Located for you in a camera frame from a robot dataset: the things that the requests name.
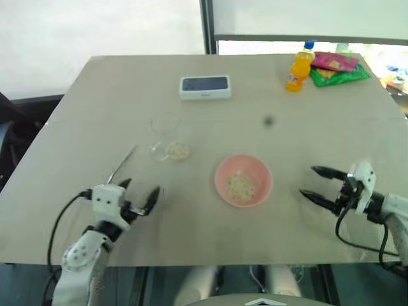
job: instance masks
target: bottle label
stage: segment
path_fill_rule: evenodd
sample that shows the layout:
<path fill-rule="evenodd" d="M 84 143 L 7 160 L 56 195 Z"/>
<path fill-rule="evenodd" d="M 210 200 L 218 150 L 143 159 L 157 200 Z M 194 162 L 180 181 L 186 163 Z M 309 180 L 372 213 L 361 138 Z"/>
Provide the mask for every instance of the bottle label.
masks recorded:
<path fill-rule="evenodd" d="M 300 78 L 292 73 L 289 74 L 288 82 L 292 85 L 298 85 L 300 83 Z"/>

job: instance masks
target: orange bottle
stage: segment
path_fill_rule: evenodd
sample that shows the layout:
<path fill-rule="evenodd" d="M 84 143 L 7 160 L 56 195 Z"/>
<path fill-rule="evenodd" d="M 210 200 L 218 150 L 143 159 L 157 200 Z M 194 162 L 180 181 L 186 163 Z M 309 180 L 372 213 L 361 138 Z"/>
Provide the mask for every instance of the orange bottle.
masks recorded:
<path fill-rule="evenodd" d="M 314 60 L 314 52 L 312 51 L 314 41 L 308 40 L 305 42 L 303 51 L 296 54 L 295 62 L 292 64 L 289 79 L 286 82 L 286 90 L 292 92 L 301 91 L 303 81 L 310 73 L 310 65 Z"/>

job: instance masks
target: green snack bag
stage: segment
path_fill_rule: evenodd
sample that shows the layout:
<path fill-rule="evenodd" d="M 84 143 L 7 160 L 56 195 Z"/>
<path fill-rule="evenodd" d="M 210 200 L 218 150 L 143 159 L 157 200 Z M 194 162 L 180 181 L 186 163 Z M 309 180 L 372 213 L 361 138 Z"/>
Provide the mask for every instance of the green snack bag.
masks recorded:
<path fill-rule="evenodd" d="M 364 70 L 363 66 L 357 64 L 353 71 L 332 71 L 317 67 L 312 67 L 310 76 L 316 86 L 329 86 L 341 83 L 363 80 L 364 78 L 371 78 L 371 75 Z"/>

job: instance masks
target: beige tabletop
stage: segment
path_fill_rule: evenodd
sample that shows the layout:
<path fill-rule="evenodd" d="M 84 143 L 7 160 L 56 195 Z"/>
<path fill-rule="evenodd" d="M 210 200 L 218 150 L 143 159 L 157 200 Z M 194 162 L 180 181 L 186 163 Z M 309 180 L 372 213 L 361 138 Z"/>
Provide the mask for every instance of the beige tabletop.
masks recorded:
<path fill-rule="evenodd" d="M 376 254 L 337 240 L 336 217 L 298 190 L 333 198 L 336 182 L 310 167 L 348 170 L 368 159 L 377 172 L 376 191 L 408 196 L 407 121 L 375 77 L 319 89 L 308 80 L 302 92 L 286 92 L 292 60 L 293 55 L 92 58 L 0 194 L 0 261 L 44 264 L 61 208 L 79 191 L 104 183 L 134 143 L 139 149 L 116 181 L 133 178 L 128 199 L 136 206 L 157 184 L 164 193 L 153 213 L 118 240 L 110 265 L 376 261 Z M 179 100 L 180 77 L 221 74 L 231 77 L 231 99 Z M 181 118 L 178 133 L 192 152 L 183 163 L 158 162 L 149 154 L 150 120 L 161 112 Z M 266 116 L 273 117 L 270 127 Z M 232 207 L 215 191 L 215 168 L 239 153 L 262 159 L 272 171 L 273 191 L 257 207 Z M 66 212 L 53 263 L 92 223 L 86 201 Z M 382 235 L 380 226 L 354 214 L 341 232 L 372 247 L 379 247 Z M 395 250 L 392 240 L 388 249 Z"/>

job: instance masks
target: pink snack bag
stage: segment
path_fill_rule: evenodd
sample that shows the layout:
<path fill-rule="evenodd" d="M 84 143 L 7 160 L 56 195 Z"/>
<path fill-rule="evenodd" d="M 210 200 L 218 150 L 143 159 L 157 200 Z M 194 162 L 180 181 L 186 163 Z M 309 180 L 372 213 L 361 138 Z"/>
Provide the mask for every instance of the pink snack bag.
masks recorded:
<path fill-rule="evenodd" d="M 358 64 L 358 59 L 351 56 L 344 56 L 329 52 L 314 52 L 315 59 L 313 66 L 334 70 L 334 71 L 353 71 Z"/>

